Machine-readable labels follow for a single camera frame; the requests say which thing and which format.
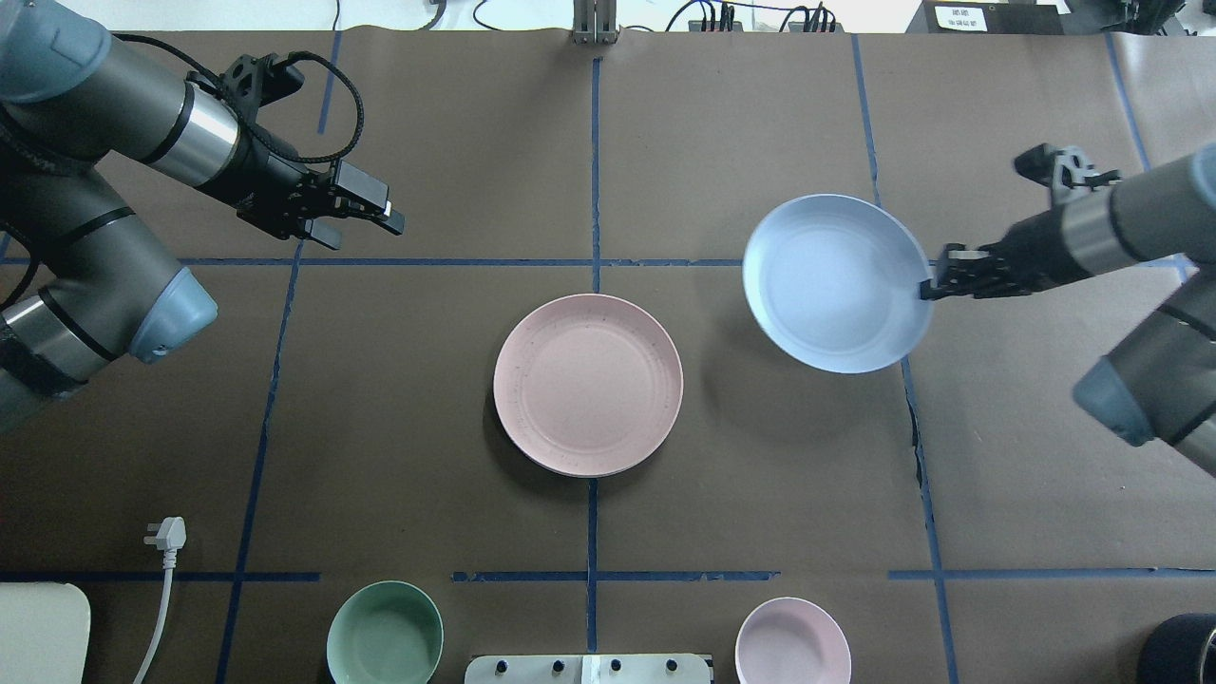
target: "bowl rim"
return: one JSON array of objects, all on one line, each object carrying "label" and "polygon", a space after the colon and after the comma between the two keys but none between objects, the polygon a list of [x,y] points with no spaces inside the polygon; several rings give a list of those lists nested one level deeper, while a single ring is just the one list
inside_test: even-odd
[{"label": "bowl rim", "polygon": [[429,594],[427,594],[415,584],[411,584],[401,579],[381,579],[379,582],[372,582],[371,584],[360,588],[350,596],[348,596],[347,600],[342,602],[342,607],[339,607],[338,611],[333,613],[333,619],[330,621],[330,630],[326,634],[325,639],[325,663],[326,668],[330,671],[330,675],[333,677],[334,682],[337,682],[338,684],[360,684],[356,683],[350,677],[349,672],[342,673],[340,675],[339,673],[334,672],[333,661],[334,661],[334,652],[337,651],[337,647],[334,645],[336,640],[334,629],[338,624],[338,619],[342,618],[344,615],[349,613],[351,610],[354,610],[353,606],[361,595],[365,595],[368,590],[371,590],[375,587],[382,587],[385,584],[395,585],[398,588],[406,590],[407,593],[426,599],[426,604],[430,607],[430,612],[434,613],[435,616],[435,623],[439,626],[439,652],[435,655],[434,662],[430,663],[430,669],[429,672],[427,672],[427,677],[426,679],[423,679],[423,682],[429,682],[430,678],[434,677],[435,671],[439,668],[439,661],[443,660],[444,655],[444,641],[446,640],[446,633],[444,630],[444,617],[439,612],[439,606],[435,605],[434,599],[432,599]]},{"label": "bowl rim", "polygon": [[827,621],[828,621],[827,624],[831,624],[832,627],[826,633],[822,632],[822,630],[818,630],[818,632],[816,632],[816,634],[824,634],[831,640],[837,641],[837,643],[839,643],[840,646],[843,646],[845,662],[849,665],[849,668],[848,668],[848,672],[846,672],[846,678],[845,678],[844,682],[845,682],[845,684],[848,684],[849,682],[851,682],[852,680],[852,650],[849,647],[849,639],[845,638],[844,630],[840,629],[840,624],[835,621],[834,617],[832,617],[832,613],[829,613],[828,611],[823,610],[817,604],[814,604],[814,602],[807,601],[806,599],[801,599],[799,596],[777,596],[777,598],[773,598],[773,599],[769,599],[767,601],[765,601],[765,602],[760,604],[759,606],[751,609],[751,612],[748,613],[748,617],[743,619],[743,624],[739,626],[739,633],[734,638],[734,674],[739,678],[739,684],[749,684],[748,683],[748,678],[744,677],[744,674],[743,674],[743,666],[739,662],[739,644],[743,640],[743,633],[744,633],[744,630],[747,630],[748,623],[750,623],[753,621],[753,618],[755,618],[755,616],[758,613],[760,613],[760,611],[766,610],[769,606],[771,606],[773,604],[788,604],[788,602],[794,602],[794,604],[798,604],[798,605],[801,605],[801,606],[810,607],[811,612],[817,612],[817,613],[820,613],[820,615],[822,615],[823,617],[827,618]]}]

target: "power cord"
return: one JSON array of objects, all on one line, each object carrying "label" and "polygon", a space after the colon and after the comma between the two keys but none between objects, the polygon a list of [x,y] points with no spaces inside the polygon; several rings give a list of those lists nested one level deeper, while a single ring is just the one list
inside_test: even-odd
[{"label": "power cord", "polygon": [[806,12],[806,23],[807,24],[811,23],[811,9],[807,7],[806,5],[799,5],[793,10],[786,12],[786,18],[782,19],[781,28],[777,29],[777,33],[786,30],[786,27],[789,26],[789,19],[794,18],[794,15],[796,15],[798,12]]},{"label": "power cord", "polygon": [[[668,22],[668,28],[663,29],[664,33],[671,30],[671,27],[676,24],[676,19],[680,15],[685,13],[685,10],[692,7],[693,5],[700,5],[700,30],[711,30],[711,27],[717,23],[717,11],[714,9],[714,4],[709,0],[688,0],[682,7],[676,10],[676,13],[671,16],[671,21]],[[709,9],[709,16],[705,16],[705,9]]]},{"label": "power cord", "polygon": [[4,298],[4,302],[0,302],[0,312],[2,312],[21,301],[21,297],[34,282],[34,276],[38,275],[38,267],[40,267],[43,262],[36,254],[34,254],[33,250],[29,248],[29,241],[26,240],[17,229],[12,228],[4,220],[0,220],[0,230],[7,232],[9,236],[17,242],[21,242],[26,247],[26,251],[29,252],[29,264],[26,267],[26,273],[22,274],[21,280],[17,281],[17,286],[12,288],[12,292]]},{"label": "power cord", "polygon": [[354,82],[351,82],[350,78],[347,77],[347,74],[342,73],[342,69],[339,69],[336,65],[333,65],[325,57],[316,55],[314,52],[309,52],[306,50],[291,52],[289,55],[287,55],[287,58],[285,61],[278,62],[278,65],[276,66],[286,68],[297,62],[309,61],[309,62],[317,62],[319,65],[328,69],[331,73],[333,73],[333,75],[337,77],[337,79],[340,80],[344,86],[347,86],[347,90],[350,91],[350,96],[355,100],[355,130],[350,135],[350,141],[347,142],[347,145],[337,152],[330,155],[322,155],[320,157],[300,157],[295,153],[283,150],[282,147],[276,145],[274,140],[271,140],[268,135],[265,135],[259,127],[252,125],[244,118],[244,114],[241,113],[240,107],[236,105],[236,96],[232,92],[230,92],[227,88],[224,86],[224,83],[220,80],[220,77],[215,75],[214,72],[209,71],[207,67],[201,65],[197,60],[195,60],[190,55],[174,47],[173,45],[169,45],[163,40],[150,38],[147,35],[137,35],[133,33],[116,33],[114,38],[123,40],[124,43],[141,43],[145,45],[158,47],[161,50],[164,50],[165,52],[169,52],[174,57],[178,57],[182,62],[190,65],[192,69],[202,74],[202,77],[207,79],[208,83],[210,83],[215,92],[219,94],[220,100],[224,101],[226,105],[229,105],[229,107],[232,110],[233,116],[236,116],[237,124],[242,129],[249,131],[249,134],[253,135],[258,140],[258,142],[261,142],[263,145],[266,146],[268,150],[274,152],[276,156],[287,159],[288,162],[295,162],[299,164],[325,164],[328,162],[333,162],[336,159],[340,159],[347,155],[349,155],[350,151],[355,148],[355,145],[359,144],[359,138],[362,136],[364,134],[364,120],[365,120],[364,99],[359,94],[359,89],[355,88]]},{"label": "power cord", "polygon": [[484,6],[484,5],[485,5],[486,2],[489,2],[489,1],[490,1],[490,0],[482,0],[480,2],[478,2],[478,4],[477,4],[477,6],[475,6],[475,7],[473,7],[473,21],[474,21],[474,22],[477,22],[477,26],[479,26],[479,27],[482,27],[482,28],[488,28],[488,29],[490,29],[490,30],[502,30],[501,28],[497,28],[497,27],[492,27],[492,26],[490,26],[490,24],[488,24],[488,23],[483,22],[482,19],[479,19],[479,18],[477,17],[477,11],[478,11],[478,10],[480,10],[480,9],[482,9],[482,6]]},{"label": "power cord", "polygon": [[439,23],[439,19],[444,18],[444,12],[446,11],[447,0],[439,0],[439,2],[435,4],[435,16],[430,17],[430,21],[424,23],[421,28],[418,28],[418,30],[430,30],[435,28],[435,24]]},{"label": "power cord", "polygon": [[143,684],[152,658],[156,656],[157,646],[161,645],[161,635],[164,633],[164,619],[169,615],[169,590],[173,588],[173,568],[178,567],[178,550],[186,545],[186,521],[181,517],[167,517],[161,522],[148,525],[148,532],[154,532],[153,537],[145,537],[143,543],[164,551],[164,585],[161,589],[161,610],[156,616],[156,628],[152,630],[152,643],[148,644],[148,652],[143,656],[143,665],[135,675],[134,684]]}]

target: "metal stand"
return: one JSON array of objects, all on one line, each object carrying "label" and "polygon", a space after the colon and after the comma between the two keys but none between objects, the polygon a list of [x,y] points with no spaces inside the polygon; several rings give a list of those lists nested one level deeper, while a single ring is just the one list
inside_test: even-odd
[{"label": "metal stand", "polygon": [[693,654],[480,656],[465,684],[714,684],[713,663]]},{"label": "metal stand", "polygon": [[573,30],[578,44],[617,43],[617,0],[574,0]]}]

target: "robotic arm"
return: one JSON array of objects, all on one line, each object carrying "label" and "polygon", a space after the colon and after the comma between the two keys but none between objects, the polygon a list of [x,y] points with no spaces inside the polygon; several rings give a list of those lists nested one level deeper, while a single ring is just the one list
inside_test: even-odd
[{"label": "robotic arm", "polygon": [[1186,253],[1199,273],[1073,397],[1133,447],[1159,437],[1216,476],[1216,145],[1125,181],[1076,147],[1042,145],[1014,168],[1051,189],[1051,209],[978,250],[946,245],[921,297],[1031,295]]},{"label": "robotic arm", "polygon": [[[0,432],[130,353],[153,363],[209,325],[198,281],[94,170],[111,150],[236,208],[278,237],[337,250],[321,217],[400,235],[388,186],[345,163],[355,138],[304,158],[255,123],[292,95],[300,60],[242,56],[223,77],[185,80],[54,0],[0,0],[0,229],[57,279],[0,315]],[[328,163],[323,172],[306,164]]]}]

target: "black cable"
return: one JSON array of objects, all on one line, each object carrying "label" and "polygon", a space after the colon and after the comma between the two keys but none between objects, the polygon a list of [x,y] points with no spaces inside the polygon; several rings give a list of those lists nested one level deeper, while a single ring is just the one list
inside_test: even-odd
[{"label": "black cable", "polygon": [[[722,2],[724,0],[705,0],[706,2]],[[753,5],[750,2],[736,2],[734,0],[726,0],[731,5],[737,5],[739,7],[751,7],[753,10],[776,10],[778,12],[788,12],[789,7],[773,7],[772,5]]]},{"label": "black cable", "polygon": [[444,18],[445,11],[447,11],[447,0],[439,0],[439,2],[435,5],[435,16],[430,17],[430,21],[427,22],[418,30],[430,30],[435,28],[435,24],[439,23],[439,19]]},{"label": "black cable", "polygon": [[807,7],[806,5],[799,5],[793,10],[786,12],[786,18],[782,19],[781,28],[777,29],[777,33],[786,30],[786,27],[789,26],[789,19],[794,18],[794,15],[796,15],[799,11],[806,12],[806,21],[807,22],[811,21],[811,9]]},{"label": "black cable", "polygon": [[488,28],[490,30],[502,30],[501,28],[492,27],[492,26],[483,22],[482,19],[477,18],[477,11],[482,9],[482,5],[485,5],[490,0],[482,0],[480,2],[477,4],[475,7],[473,7],[473,21],[477,22],[477,26],[479,26],[482,28]]},{"label": "black cable", "polygon": [[169,52],[174,57],[178,57],[182,62],[186,62],[187,65],[190,65],[190,68],[192,68],[196,72],[203,74],[203,78],[206,78],[207,80],[209,80],[212,83],[212,85],[219,88],[220,77],[215,75],[210,69],[208,69],[203,65],[198,63],[198,61],[195,60],[193,57],[191,57],[190,55],[182,52],[181,50],[174,47],[173,45],[169,45],[164,40],[158,40],[156,38],[148,38],[147,35],[137,35],[137,34],[134,34],[134,33],[116,33],[114,38],[122,40],[123,43],[142,43],[143,45],[151,45],[153,47],[159,47],[161,50],[164,50],[165,52]]},{"label": "black cable", "polygon": [[22,295],[29,290],[30,284],[34,282],[34,275],[38,274],[38,267],[41,265],[41,260],[39,260],[34,251],[29,248],[29,240],[26,239],[26,236],[22,235],[16,228],[0,220],[0,231],[7,232],[10,237],[21,242],[26,247],[26,251],[29,252],[29,265],[26,267],[26,273],[21,276],[17,286],[12,288],[12,292],[4,298],[4,302],[0,302],[0,312],[2,312],[19,302]]},{"label": "black cable", "polygon": [[291,152],[287,152],[286,150],[280,150],[278,146],[275,145],[272,140],[270,140],[269,138],[264,138],[263,136],[261,130],[258,127],[248,125],[243,120],[244,117],[242,117],[240,113],[237,113],[236,119],[237,119],[238,123],[241,123],[242,125],[244,125],[246,128],[249,129],[249,133],[253,134],[253,136],[258,139],[258,142],[261,142],[263,145],[266,146],[268,150],[270,150],[275,155],[278,155],[280,157],[287,159],[288,162],[295,162],[298,164],[325,164],[325,163],[333,162],[333,161],[337,161],[337,159],[340,159],[340,158],[345,157],[347,155],[350,153],[351,150],[355,148],[355,145],[359,145],[359,139],[364,134],[364,120],[365,120],[364,99],[362,99],[361,95],[359,95],[359,89],[355,88],[354,82],[351,82],[350,78],[347,77],[347,74],[342,73],[342,69],[339,69],[330,60],[326,60],[325,57],[322,57],[322,56],[320,56],[320,55],[317,55],[315,52],[309,52],[306,50],[300,50],[298,52],[291,52],[291,54],[287,55],[287,60],[280,62],[277,66],[280,66],[282,68],[287,68],[287,67],[289,67],[289,66],[292,66],[292,65],[294,65],[297,62],[305,62],[305,61],[308,61],[308,62],[316,62],[316,63],[321,65],[322,67],[330,69],[330,73],[332,73],[334,75],[334,78],[337,78],[338,80],[340,80],[342,85],[347,86],[347,90],[350,91],[350,96],[355,100],[355,130],[354,130],[354,133],[350,134],[350,141],[347,142],[345,147],[343,147],[342,150],[338,150],[337,152],[333,152],[331,155],[322,155],[320,157],[300,157],[300,156],[293,155]]},{"label": "black cable", "polygon": [[34,282],[34,276],[38,274],[39,265],[41,265],[41,262],[34,257],[29,258],[29,265],[26,267],[26,274],[21,276],[21,281],[17,282],[17,287],[15,287],[12,292],[5,297],[4,302],[0,303],[0,312],[21,301],[22,295],[24,295],[26,291],[29,290],[29,286]]},{"label": "black cable", "polygon": [[709,0],[688,0],[688,2],[685,2],[685,5],[682,7],[680,7],[679,10],[676,10],[676,13],[671,16],[671,21],[668,22],[668,28],[665,28],[663,30],[664,32],[671,30],[671,27],[676,26],[676,19],[680,18],[680,15],[685,13],[685,11],[688,7],[692,7],[693,5],[700,5],[700,9],[702,9],[702,15],[700,15],[702,16],[702,19],[700,19],[702,30],[705,30],[705,28],[706,28],[706,26],[705,26],[705,15],[704,15],[704,11],[705,11],[706,6],[709,7],[709,26],[713,27],[715,23],[717,23],[717,11],[714,9],[713,2],[710,2]]},{"label": "black cable", "polygon": [[339,69],[337,66],[334,66],[325,57],[316,55],[314,52],[308,52],[308,51],[292,52],[287,55],[287,58],[285,61],[278,62],[277,66],[286,68],[297,62],[309,61],[309,62],[317,62],[319,65],[330,69],[330,72],[333,73],[333,75],[337,77],[337,79],[340,80],[342,84],[347,86],[347,90],[350,91],[350,96],[354,97],[355,100],[355,131],[350,135],[350,141],[347,142],[345,147],[343,147],[337,152],[333,152],[331,155],[322,155],[320,157],[300,157],[299,155],[281,148],[277,144],[275,144],[274,140],[263,134],[260,128],[252,125],[244,118],[244,114],[241,113],[241,108],[237,106],[236,96],[232,95],[229,91],[229,89],[224,86],[224,83],[220,80],[220,77],[215,75],[207,67],[198,63],[198,61],[191,57],[190,55],[182,52],[181,50],[174,47],[173,45],[169,45],[163,40],[158,40],[156,38],[148,38],[146,35],[116,33],[114,38],[126,43],[142,43],[146,45],[152,45],[153,47],[159,47],[171,54],[173,56],[178,57],[179,60],[186,62],[187,65],[190,65],[192,69],[195,69],[196,72],[202,74],[203,78],[210,82],[212,88],[220,94],[220,100],[226,102],[229,107],[232,110],[232,114],[236,117],[237,124],[240,124],[242,129],[248,130],[249,134],[258,140],[258,142],[261,142],[263,145],[266,146],[268,150],[274,152],[276,156],[287,159],[288,162],[295,162],[298,164],[325,164],[328,162],[333,162],[336,159],[340,159],[342,157],[345,157],[347,155],[350,153],[351,150],[355,148],[355,145],[359,144],[359,139],[364,134],[364,119],[365,119],[364,99],[359,94],[359,89],[355,88],[355,84],[350,80],[350,78],[347,77],[347,74],[342,73],[342,69]]}]

